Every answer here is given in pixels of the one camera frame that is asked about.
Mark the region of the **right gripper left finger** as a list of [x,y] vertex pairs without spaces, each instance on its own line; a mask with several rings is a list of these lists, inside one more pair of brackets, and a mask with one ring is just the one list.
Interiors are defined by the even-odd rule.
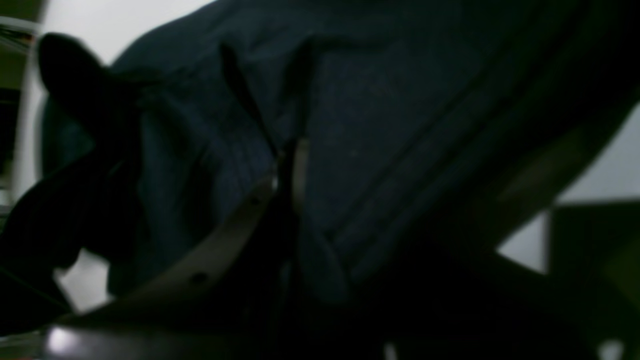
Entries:
[[183,259],[77,323],[94,326],[261,326],[288,303],[310,141],[279,153],[226,220]]

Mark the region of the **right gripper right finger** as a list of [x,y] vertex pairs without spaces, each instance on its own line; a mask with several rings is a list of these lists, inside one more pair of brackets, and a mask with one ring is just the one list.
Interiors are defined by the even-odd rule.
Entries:
[[425,233],[357,284],[304,227],[300,260],[321,294],[307,360],[639,358],[639,230],[624,219],[554,219],[541,275],[498,253],[445,249]]

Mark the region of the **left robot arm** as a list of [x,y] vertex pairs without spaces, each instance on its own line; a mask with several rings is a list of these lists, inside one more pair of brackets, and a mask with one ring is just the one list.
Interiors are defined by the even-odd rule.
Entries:
[[162,52],[140,38],[105,65],[79,39],[48,33],[37,60],[48,92],[42,178],[1,230],[2,337],[70,313],[53,273],[73,266],[82,249],[110,262],[107,289],[115,296],[167,267],[141,196],[142,104],[162,76]]

